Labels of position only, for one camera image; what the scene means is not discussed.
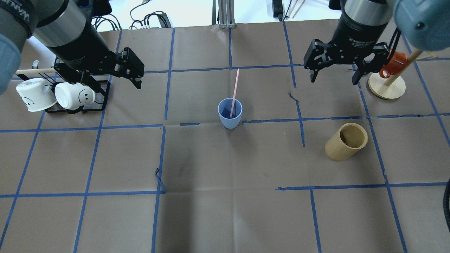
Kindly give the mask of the light blue plastic cup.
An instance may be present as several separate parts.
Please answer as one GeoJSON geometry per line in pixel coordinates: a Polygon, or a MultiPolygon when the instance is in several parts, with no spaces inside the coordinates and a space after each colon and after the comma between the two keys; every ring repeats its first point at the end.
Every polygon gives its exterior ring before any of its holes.
{"type": "Polygon", "coordinates": [[[234,129],[241,122],[243,106],[238,99],[227,98],[220,101],[217,112],[223,126],[227,129],[234,129]]]}

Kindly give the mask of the wooden mug tree stand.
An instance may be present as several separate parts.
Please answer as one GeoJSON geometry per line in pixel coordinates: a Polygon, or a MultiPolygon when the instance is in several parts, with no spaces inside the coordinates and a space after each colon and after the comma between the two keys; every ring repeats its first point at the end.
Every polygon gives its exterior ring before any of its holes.
{"type": "MultiPolygon", "coordinates": [[[[435,53],[430,51],[426,51],[426,53],[428,54],[427,56],[420,57],[422,53],[423,51],[421,50],[413,51],[413,53],[408,56],[409,62],[405,69],[407,69],[415,61],[439,58],[435,53]]],[[[368,79],[368,87],[370,91],[372,91],[372,93],[374,93],[381,99],[394,100],[400,98],[401,96],[403,96],[406,90],[404,79],[400,76],[402,72],[392,75],[388,79],[381,78],[379,76],[379,73],[371,74],[368,79]]]]}

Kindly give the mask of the orange mug on stand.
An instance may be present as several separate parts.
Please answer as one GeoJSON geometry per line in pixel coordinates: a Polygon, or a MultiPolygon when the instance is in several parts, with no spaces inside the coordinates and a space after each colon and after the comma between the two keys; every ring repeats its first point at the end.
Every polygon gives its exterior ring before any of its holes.
{"type": "Polygon", "coordinates": [[[392,75],[399,74],[407,67],[408,62],[408,56],[405,53],[396,51],[388,64],[381,68],[379,76],[388,79],[392,75]]]}

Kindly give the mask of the bamboo cylinder holder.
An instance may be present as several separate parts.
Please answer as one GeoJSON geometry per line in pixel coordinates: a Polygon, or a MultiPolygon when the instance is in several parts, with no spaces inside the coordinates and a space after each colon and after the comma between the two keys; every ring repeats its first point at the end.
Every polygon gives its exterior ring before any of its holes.
{"type": "Polygon", "coordinates": [[[324,151],[333,161],[344,161],[366,146],[367,131],[353,122],[342,125],[326,142],[324,151]]]}

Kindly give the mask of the white smiley mug right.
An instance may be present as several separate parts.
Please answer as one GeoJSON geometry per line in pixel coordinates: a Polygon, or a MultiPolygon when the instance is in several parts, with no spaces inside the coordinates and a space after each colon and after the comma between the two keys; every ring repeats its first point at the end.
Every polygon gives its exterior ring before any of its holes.
{"type": "Polygon", "coordinates": [[[67,110],[75,110],[81,106],[90,105],[95,101],[95,91],[81,83],[62,82],[54,89],[58,104],[67,110]]]}

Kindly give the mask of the white smiley mug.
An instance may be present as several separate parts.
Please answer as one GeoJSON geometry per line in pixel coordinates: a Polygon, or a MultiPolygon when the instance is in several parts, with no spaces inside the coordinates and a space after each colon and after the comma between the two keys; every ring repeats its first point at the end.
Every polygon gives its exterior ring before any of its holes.
{"type": "Polygon", "coordinates": [[[81,83],[62,82],[54,89],[58,104],[67,110],[75,110],[81,106],[90,105],[95,101],[95,91],[81,83]]]}
{"type": "Polygon", "coordinates": [[[33,78],[19,83],[16,91],[30,112],[48,109],[57,103],[50,85],[43,78],[33,78]]]}

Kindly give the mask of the wooden chopstick on desk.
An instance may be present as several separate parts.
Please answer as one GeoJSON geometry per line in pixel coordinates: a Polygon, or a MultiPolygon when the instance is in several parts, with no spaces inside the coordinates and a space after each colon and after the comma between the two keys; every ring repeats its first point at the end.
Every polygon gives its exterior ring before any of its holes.
{"type": "Polygon", "coordinates": [[[289,17],[291,15],[291,13],[294,11],[294,7],[297,5],[298,0],[292,0],[289,7],[288,7],[288,12],[287,12],[287,16],[289,17]]]}
{"type": "Polygon", "coordinates": [[[295,18],[295,16],[297,15],[297,13],[299,13],[299,10],[302,8],[304,3],[305,3],[305,0],[302,0],[302,2],[297,6],[296,10],[294,11],[294,14],[291,15],[291,19],[295,18]]]}

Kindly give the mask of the black power adapter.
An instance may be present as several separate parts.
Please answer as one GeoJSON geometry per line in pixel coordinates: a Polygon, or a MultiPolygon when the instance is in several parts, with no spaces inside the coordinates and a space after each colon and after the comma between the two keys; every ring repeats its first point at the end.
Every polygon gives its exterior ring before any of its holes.
{"type": "Polygon", "coordinates": [[[282,0],[272,0],[271,4],[272,4],[273,17],[277,18],[279,20],[283,20],[283,15],[284,15],[283,1],[282,0]]]}

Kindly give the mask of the white smiley mug left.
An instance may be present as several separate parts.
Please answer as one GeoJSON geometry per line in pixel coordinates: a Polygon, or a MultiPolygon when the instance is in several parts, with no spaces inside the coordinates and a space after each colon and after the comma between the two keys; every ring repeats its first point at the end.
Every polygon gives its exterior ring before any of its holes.
{"type": "Polygon", "coordinates": [[[19,83],[16,91],[30,112],[48,109],[57,103],[50,85],[43,78],[33,78],[19,83]]]}

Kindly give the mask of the aluminium frame post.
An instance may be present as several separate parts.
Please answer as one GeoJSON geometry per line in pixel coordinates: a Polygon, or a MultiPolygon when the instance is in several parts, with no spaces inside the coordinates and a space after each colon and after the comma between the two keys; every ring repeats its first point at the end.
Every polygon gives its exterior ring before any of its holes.
{"type": "Polygon", "coordinates": [[[235,28],[234,0],[212,1],[212,25],[218,24],[220,29],[235,28]]]}

